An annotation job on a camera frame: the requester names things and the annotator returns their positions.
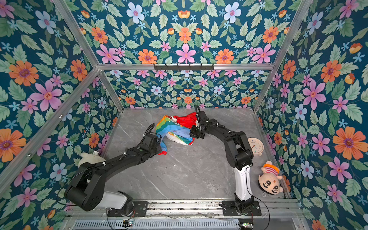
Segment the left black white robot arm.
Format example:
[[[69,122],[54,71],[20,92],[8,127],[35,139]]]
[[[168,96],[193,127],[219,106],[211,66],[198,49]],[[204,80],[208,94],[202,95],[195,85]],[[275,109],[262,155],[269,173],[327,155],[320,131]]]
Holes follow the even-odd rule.
[[[122,191],[105,191],[106,182],[122,171],[146,162],[160,154],[162,137],[152,132],[151,124],[136,147],[126,148],[123,154],[100,163],[83,163],[71,179],[64,196],[84,211],[95,208],[115,209],[128,216],[133,211],[133,199]]]

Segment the rainbow white red-hooded kids jacket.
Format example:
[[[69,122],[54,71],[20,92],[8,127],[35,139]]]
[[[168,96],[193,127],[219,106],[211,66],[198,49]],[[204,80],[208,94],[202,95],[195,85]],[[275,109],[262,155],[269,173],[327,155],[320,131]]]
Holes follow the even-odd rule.
[[[190,136],[192,126],[198,126],[195,112],[183,117],[164,115],[156,125],[157,136],[162,138],[160,142],[162,152],[159,155],[167,154],[167,146],[163,141],[164,137],[182,145],[192,145],[195,140]]]

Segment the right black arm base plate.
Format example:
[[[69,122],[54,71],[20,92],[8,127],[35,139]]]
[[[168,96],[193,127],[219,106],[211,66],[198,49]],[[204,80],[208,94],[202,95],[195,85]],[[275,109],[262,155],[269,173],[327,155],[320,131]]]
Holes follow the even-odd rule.
[[[223,200],[221,203],[219,203],[219,206],[222,208],[223,216],[261,216],[261,209],[259,206],[259,202],[255,201],[252,205],[247,207],[244,211],[238,212],[235,207],[235,201],[234,200]]]

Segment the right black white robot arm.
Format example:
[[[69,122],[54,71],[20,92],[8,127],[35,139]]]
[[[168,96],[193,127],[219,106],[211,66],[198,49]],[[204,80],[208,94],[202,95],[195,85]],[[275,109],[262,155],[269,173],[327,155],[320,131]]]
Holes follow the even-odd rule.
[[[208,118],[198,106],[195,110],[198,124],[191,127],[190,136],[204,139],[205,135],[209,134],[224,143],[226,159],[234,169],[235,175],[236,190],[233,208],[240,215],[245,215],[250,212],[254,204],[250,178],[254,154],[248,138],[243,131],[232,131],[217,120]]]

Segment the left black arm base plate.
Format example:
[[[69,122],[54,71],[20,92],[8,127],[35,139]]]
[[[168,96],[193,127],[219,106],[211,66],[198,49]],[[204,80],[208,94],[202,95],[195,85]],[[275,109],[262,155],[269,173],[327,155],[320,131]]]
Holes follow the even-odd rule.
[[[148,210],[147,201],[132,201],[126,203],[122,209],[109,208],[108,217],[145,217]]]

